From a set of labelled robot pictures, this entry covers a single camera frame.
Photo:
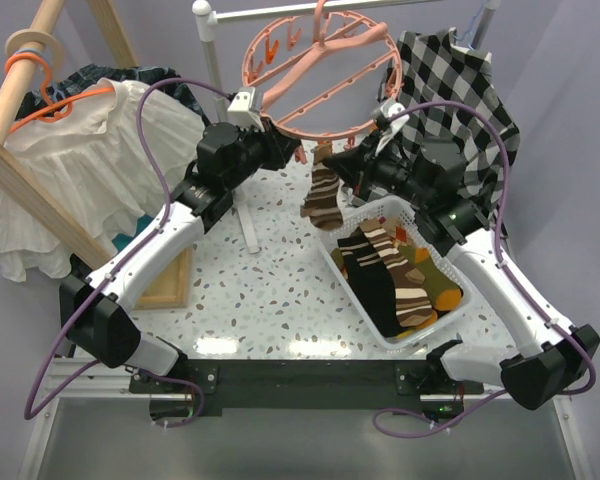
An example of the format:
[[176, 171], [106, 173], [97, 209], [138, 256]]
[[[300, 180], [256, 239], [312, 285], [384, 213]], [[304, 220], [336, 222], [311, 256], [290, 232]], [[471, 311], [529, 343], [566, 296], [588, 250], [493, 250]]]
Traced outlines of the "brown striped sock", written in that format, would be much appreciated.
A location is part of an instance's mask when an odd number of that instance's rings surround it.
[[373, 252], [358, 258], [361, 267], [382, 264], [393, 282], [396, 317], [402, 327], [415, 327], [429, 319], [434, 309], [422, 287], [424, 276], [397, 250], [378, 219], [366, 219], [360, 230]]
[[311, 185], [300, 208], [300, 216], [324, 231], [332, 231], [343, 225], [343, 216], [338, 206], [339, 177], [324, 164], [333, 155], [332, 144], [319, 143], [314, 151], [311, 168]]

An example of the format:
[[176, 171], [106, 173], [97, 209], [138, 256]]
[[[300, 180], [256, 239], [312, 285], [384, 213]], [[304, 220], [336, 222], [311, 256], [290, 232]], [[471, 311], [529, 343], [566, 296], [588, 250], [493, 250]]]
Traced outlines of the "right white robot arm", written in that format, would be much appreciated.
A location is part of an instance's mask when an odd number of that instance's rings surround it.
[[598, 333], [575, 326], [551, 306], [502, 249], [487, 211], [461, 196], [465, 165], [453, 141], [429, 139], [406, 155], [372, 134], [325, 164], [363, 198], [377, 187], [409, 202], [420, 236], [469, 279], [514, 341], [512, 353], [459, 340], [444, 343], [427, 357], [425, 379], [432, 390], [446, 393], [460, 381], [498, 385], [535, 410], [556, 395], [594, 386]]

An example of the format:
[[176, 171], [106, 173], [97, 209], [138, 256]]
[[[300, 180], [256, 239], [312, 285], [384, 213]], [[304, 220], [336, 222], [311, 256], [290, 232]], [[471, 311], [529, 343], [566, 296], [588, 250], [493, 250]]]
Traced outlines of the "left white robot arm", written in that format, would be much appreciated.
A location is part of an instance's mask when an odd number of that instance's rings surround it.
[[264, 130], [226, 122], [207, 127], [196, 160], [156, 218], [109, 265], [62, 282], [67, 338], [109, 368], [145, 370], [163, 391], [180, 390], [187, 380], [184, 354], [141, 332], [130, 315], [167, 265], [231, 209], [233, 190], [259, 169], [285, 168], [300, 145], [271, 124]]

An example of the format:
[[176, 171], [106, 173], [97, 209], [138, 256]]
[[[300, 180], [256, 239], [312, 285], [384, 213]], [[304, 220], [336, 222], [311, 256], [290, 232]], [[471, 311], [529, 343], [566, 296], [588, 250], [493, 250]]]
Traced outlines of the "pink round clip hanger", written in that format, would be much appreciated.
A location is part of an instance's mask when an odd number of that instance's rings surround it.
[[328, 1], [275, 15], [241, 66], [244, 86], [262, 96], [259, 112], [283, 133], [349, 146], [374, 128], [370, 88], [382, 73], [380, 96], [395, 99], [403, 67], [388, 25]]

